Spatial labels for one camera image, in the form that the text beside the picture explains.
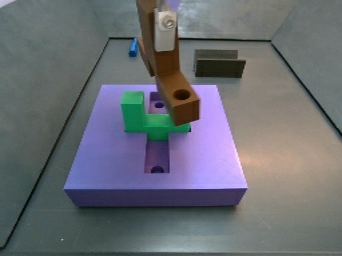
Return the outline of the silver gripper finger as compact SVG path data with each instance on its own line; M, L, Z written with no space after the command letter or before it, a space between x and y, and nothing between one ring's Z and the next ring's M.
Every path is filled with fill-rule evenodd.
M156 52L175 49L177 14L168 0L156 0L153 9L153 48Z

